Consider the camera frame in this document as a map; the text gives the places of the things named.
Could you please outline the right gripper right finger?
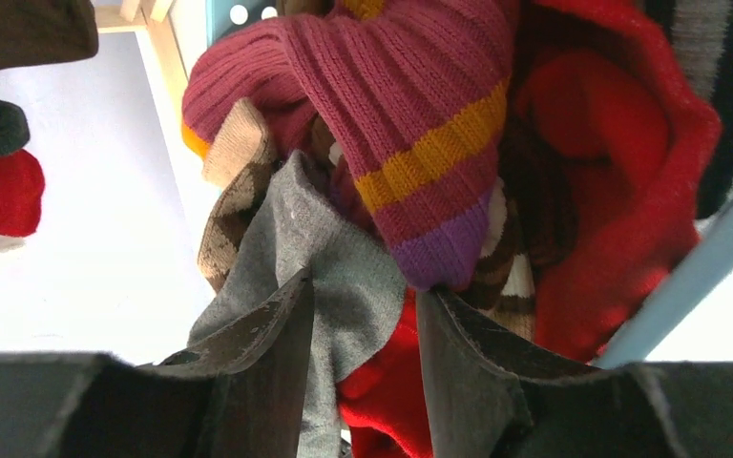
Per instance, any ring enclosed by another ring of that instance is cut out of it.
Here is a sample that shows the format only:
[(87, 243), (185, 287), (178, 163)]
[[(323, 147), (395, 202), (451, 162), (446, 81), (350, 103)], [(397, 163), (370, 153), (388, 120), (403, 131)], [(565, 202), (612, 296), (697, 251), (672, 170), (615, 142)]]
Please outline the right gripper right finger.
[(437, 457), (733, 457), (733, 363), (600, 369), (448, 291), (416, 311)]

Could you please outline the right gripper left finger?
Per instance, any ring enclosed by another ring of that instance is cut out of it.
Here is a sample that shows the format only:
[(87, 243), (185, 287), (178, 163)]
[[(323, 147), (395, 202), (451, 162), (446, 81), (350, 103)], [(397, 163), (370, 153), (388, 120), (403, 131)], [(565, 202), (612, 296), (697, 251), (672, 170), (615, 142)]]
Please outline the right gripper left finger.
[(313, 322), (303, 269), (161, 364), (0, 353), (0, 457), (293, 457)]

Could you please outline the grey sock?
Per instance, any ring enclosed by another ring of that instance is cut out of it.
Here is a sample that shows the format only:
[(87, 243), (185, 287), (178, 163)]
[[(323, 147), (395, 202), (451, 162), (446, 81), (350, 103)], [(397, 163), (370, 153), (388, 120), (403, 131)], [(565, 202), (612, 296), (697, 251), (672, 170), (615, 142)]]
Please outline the grey sock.
[(345, 220), (312, 178), (310, 160), (299, 150), (271, 178), (238, 260), (189, 341), (253, 310), (301, 268), (310, 268), (315, 314), (298, 454), (336, 457), (341, 431), (335, 385), (387, 343), (406, 282), (391, 256)]

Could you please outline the red santa sock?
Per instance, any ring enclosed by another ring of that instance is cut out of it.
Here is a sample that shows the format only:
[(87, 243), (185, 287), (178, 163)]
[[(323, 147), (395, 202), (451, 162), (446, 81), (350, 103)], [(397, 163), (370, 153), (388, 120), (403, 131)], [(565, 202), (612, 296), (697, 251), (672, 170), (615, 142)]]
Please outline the red santa sock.
[(0, 235), (24, 238), (41, 218), (44, 174), (38, 160), (24, 149), (0, 157)]

